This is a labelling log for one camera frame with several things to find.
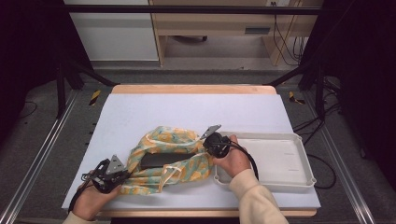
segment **black curtain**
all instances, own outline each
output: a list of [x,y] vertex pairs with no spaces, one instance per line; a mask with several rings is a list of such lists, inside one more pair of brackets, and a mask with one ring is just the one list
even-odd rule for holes
[[[56,78],[61,58],[92,69],[68,13],[40,10],[62,0],[0,2],[0,143],[23,109],[27,92]],[[74,77],[78,71],[68,70]]]
[[[377,161],[396,189],[396,1],[356,0],[347,11],[351,2],[324,2],[324,7],[343,9],[345,17],[339,24],[343,13],[318,18],[302,63],[317,57],[325,76],[340,79],[340,103],[361,151]],[[316,76],[317,70],[308,69],[301,84],[309,87]]]

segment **wooden table edge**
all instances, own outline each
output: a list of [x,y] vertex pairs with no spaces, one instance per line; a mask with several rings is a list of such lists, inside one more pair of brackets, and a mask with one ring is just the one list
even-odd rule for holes
[[112,94],[155,94],[155,93],[192,93],[192,94],[276,94],[272,86],[263,85],[117,85]]
[[[285,217],[312,217],[316,208],[281,209]],[[107,210],[100,217],[239,217],[238,210]]]

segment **desk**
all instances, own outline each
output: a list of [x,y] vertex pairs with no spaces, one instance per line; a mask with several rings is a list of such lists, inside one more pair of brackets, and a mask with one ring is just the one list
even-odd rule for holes
[[[140,138],[157,126],[204,132],[290,133],[288,115],[273,87],[215,85],[121,85],[108,96],[92,140],[63,208],[81,183],[81,174],[117,154],[125,163]],[[304,193],[274,193],[287,217],[312,217],[320,207],[314,188]],[[202,181],[168,186],[149,196],[122,195],[108,203],[103,217],[238,217],[233,193],[213,174]]]
[[[269,0],[149,0],[153,6],[239,6],[265,7],[270,6]],[[321,7],[322,0],[289,0],[276,1],[280,7]],[[154,35],[160,64],[163,65],[166,40],[169,35],[256,35],[269,53],[273,65],[282,60],[281,54],[286,45],[282,37],[288,41],[291,36],[309,37],[317,16],[278,15],[275,29],[273,15],[216,15],[216,14],[151,14]]]

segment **wall outlet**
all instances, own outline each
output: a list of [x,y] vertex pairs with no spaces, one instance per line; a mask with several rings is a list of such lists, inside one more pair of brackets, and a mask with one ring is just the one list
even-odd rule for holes
[[267,0],[267,7],[287,7],[290,0]]

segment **white table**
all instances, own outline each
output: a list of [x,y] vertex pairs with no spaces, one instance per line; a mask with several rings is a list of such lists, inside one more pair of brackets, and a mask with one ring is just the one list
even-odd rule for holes
[[[67,209],[80,177],[99,161],[117,154],[125,164],[140,138],[157,126],[203,133],[221,124],[223,132],[292,133],[280,96],[272,87],[205,85],[121,85],[114,88],[64,200]],[[304,193],[274,193],[285,216],[312,217],[320,207],[314,188]],[[167,186],[149,196],[121,195],[100,213],[104,217],[237,217],[238,201],[206,180]]]

